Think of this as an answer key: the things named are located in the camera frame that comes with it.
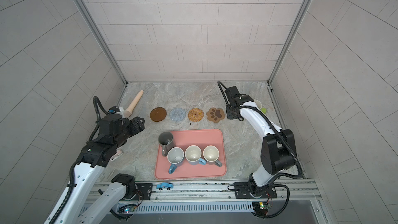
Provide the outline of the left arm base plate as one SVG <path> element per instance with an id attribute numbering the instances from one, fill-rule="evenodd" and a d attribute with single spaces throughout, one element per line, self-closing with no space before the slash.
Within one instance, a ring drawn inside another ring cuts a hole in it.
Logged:
<path id="1" fill-rule="evenodd" d="M 125 201 L 146 201 L 150 200 L 152 193 L 151 183 L 138 183 L 134 186 L 126 186 L 126 194 L 122 198 Z"/>

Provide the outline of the teal handled mug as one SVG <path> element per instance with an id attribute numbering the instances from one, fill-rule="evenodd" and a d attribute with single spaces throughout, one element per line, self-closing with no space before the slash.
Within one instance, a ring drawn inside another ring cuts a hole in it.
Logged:
<path id="1" fill-rule="evenodd" d="M 220 152 L 215 146 L 209 145 L 203 150 L 203 157 L 206 161 L 206 164 L 222 167 L 223 164 L 219 161 L 219 156 Z"/>

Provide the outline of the green mug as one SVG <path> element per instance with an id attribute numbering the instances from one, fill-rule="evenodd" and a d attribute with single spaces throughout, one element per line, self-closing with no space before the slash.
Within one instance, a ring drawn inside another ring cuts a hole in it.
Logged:
<path id="1" fill-rule="evenodd" d="M 254 100 L 257 108 L 263 113 L 266 114 L 267 109 L 262 106 L 262 103 L 259 100 Z"/>

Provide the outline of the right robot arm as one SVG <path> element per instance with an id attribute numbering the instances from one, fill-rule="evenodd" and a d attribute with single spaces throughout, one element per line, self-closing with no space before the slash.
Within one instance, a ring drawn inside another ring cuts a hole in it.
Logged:
<path id="1" fill-rule="evenodd" d="M 257 107 L 254 99 L 239 93 L 237 87 L 217 85 L 226 103 L 227 118 L 247 120 L 257 131 L 262 141 L 259 168 L 249 176 L 247 190 L 254 197 L 265 195 L 266 190 L 275 187 L 274 181 L 281 177 L 303 178 L 303 169 L 298 160 L 294 134 L 289 129 L 271 122 Z"/>

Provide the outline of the dark wooden coaster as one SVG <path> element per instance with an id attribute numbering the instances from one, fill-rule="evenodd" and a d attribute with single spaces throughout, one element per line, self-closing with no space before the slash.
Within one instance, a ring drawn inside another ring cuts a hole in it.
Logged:
<path id="1" fill-rule="evenodd" d="M 150 119 L 154 122 L 160 122 L 167 116 L 167 111 L 163 107 L 156 107 L 150 112 Z"/>

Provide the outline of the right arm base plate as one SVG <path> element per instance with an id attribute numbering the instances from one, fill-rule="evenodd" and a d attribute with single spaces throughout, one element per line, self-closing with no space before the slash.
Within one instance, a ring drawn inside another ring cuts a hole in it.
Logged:
<path id="1" fill-rule="evenodd" d="M 251 183 L 249 181 L 235 182 L 231 190 L 234 191 L 236 199 L 277 198 L 277 193 L 274 187 L 271 187 L 270 185 L 258 187 L 255 183 Z"/>

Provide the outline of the blue woven coaster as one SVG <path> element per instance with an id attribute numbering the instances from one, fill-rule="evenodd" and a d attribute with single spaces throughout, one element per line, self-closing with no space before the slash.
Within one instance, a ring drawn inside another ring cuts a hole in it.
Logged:
<path id="1" fill-rule="evenodd" d="M 170 112 L 170 119 L 176 122 L 183 121 L 186 116 L 186 111 L 182 108 L 174 108 Z"/>

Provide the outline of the cork paw coaster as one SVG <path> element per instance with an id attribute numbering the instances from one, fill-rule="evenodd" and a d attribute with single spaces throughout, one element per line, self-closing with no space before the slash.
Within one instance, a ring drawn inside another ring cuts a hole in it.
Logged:
<path id="1" fill-rule="evenodd" d="M 210 108 L 210 110 L 206 113 L 207 120 L 212 121 L 213 123 L 219 123 L 221 120 L 224 120 L 226 115 L 221 108 Z"/>

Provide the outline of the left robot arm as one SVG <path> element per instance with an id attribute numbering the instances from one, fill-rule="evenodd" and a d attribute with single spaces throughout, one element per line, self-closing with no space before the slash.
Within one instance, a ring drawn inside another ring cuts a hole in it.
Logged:
<path id="1" fill-rule="evenodd" d="M 104 193 L 85 212 L 81 212 L 94 183 L 118 149 L 129 138 L 144 131 L 143 118 L 129 119 L 143 93 L 140 91 L 126 110 L 114 106 L 106 111 L 99 98 L 93 97 L 96 127 L 70 167 L 69 183 L 46 219 L 47 224 L 99 224 L 120 200 L 130 200 L 135 196 L 143 199 L 134 176 L 118 174 Z"/>

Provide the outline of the rattan woven coaster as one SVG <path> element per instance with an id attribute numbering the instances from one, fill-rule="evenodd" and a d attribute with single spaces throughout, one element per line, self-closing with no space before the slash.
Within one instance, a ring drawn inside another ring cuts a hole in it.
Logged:
<path id="1" fill-rule="evenodd" d="M 193 108 L 188 112 L 188 119 L 193 122 L 199 122 L 204 117 L 204 113 L 199 108 Z"/>

